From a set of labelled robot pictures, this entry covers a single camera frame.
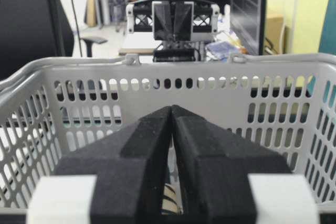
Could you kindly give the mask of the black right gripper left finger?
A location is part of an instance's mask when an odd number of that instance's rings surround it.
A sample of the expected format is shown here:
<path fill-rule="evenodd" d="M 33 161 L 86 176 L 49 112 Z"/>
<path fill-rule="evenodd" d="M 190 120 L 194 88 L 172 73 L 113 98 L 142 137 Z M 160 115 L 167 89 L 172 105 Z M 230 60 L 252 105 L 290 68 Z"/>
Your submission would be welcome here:
<path fill-rule="evenodd" d="M 149 223 L 161 213 L 171 108 L 61 158 L 37 184 L 28 223 Z"/>

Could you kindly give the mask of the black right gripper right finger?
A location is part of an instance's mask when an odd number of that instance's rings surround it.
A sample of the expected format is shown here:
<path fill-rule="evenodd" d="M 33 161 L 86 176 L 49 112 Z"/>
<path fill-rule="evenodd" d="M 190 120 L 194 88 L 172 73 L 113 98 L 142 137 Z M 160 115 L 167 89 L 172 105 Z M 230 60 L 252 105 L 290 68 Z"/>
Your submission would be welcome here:
<path fill-rule="evenodd" d="M 282 155 L 178 105 L 172 119 L 189 214 L 207 223 L 319 223 L 306 179 Z"/>

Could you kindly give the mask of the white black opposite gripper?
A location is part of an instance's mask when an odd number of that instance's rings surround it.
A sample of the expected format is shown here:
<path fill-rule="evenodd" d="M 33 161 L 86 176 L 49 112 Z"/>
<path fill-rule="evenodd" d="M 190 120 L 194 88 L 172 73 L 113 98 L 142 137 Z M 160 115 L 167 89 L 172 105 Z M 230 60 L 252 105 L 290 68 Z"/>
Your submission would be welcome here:
<path fill-rule="evenodd" d="M 126 15 L 129 33 L 152 33 L 154 40 L 210 41 L 218 32 L 219 6 L 210 2 L 132 2 Z"/>

